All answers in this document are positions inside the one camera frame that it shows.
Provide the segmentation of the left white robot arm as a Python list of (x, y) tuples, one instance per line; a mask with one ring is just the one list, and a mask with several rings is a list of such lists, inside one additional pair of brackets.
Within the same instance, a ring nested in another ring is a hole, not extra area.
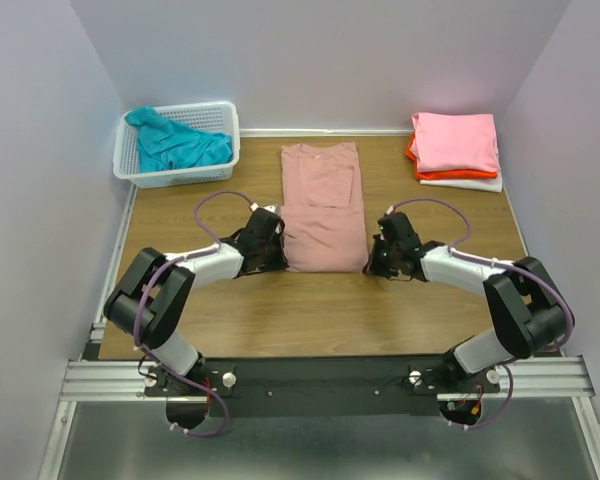
[(251, 210), (243, 228), (207, 248), (171, 254), (142, 249), (104, 304), (109, 322), (169, 367), (167, 382), (181, 395), (194, 393), (202, 380), (203, 355), (177, 331), (191, 291), (287, 267), (283, 220), (272, 207)]

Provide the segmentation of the dusty pink graphic t-shirt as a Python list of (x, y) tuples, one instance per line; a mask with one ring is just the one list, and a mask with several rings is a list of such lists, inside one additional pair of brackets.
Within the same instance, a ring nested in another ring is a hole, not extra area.
[(356, 145), (285, 146), (281, 167), (288, 270), (360, 273), (368, 245)]

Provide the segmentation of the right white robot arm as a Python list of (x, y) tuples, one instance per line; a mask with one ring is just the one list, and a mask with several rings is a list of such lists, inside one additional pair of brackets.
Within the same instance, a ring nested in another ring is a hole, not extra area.
[(452, 347), (424, 379), (460, 392), (482, 371), (558, 348), (570, 336), (573, 313), (538, 259), (501, 261), (438, 241), (423, 243), (406, 214), (396, 210), (378, 226), (367, 274), (442, 283), (481, 296), (488, 306), (492, 327)]

